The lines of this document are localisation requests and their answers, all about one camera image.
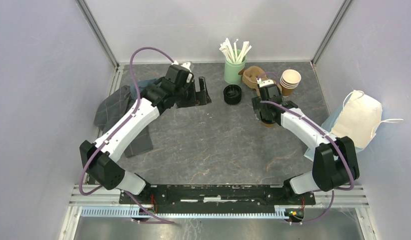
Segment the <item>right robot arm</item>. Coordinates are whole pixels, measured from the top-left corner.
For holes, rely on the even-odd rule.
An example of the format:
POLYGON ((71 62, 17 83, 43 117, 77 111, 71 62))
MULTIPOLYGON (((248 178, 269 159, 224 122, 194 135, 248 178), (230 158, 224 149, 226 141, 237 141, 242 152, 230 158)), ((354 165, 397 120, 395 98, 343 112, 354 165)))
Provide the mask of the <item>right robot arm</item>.
POLYGON ((257 82, 259 96, 252 101, 264 124, 277 124, 298 137, 313 154, 312 170, 284 181, 282 198, 297 203, 304 193, 339 189, 349 191, 360 176, 356 148, 348 136, 337 137, 308 118, 292 101, 284 101, 273 80, 257 82))

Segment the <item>brown paper coffee cup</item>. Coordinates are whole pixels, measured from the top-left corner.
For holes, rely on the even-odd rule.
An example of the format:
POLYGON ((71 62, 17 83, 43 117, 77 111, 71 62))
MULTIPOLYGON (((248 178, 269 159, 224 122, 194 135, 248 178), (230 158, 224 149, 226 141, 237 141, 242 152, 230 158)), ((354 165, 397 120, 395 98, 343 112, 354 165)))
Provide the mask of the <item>brown paper coffee cup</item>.
POLYGON ((276 122, 261 121, 261 123, 265 128, 274 128, 277 125, 276 122))

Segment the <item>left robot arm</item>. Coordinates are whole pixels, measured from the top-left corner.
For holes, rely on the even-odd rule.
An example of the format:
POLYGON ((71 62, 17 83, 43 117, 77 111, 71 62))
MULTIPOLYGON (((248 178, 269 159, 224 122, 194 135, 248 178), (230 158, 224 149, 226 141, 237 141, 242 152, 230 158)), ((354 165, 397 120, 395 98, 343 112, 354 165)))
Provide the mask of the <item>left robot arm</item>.
POLYGON ((192 68, 190 61, 171 64, 165 76, 138 92, 140 99, 110 130, 93 143, 85 140, 79 147, 83 171, 105 189, 129 192, 137 203, 146 203, 151 197, 148 183, 117 162, 139 133, 165 110, 198 103, 192 68))

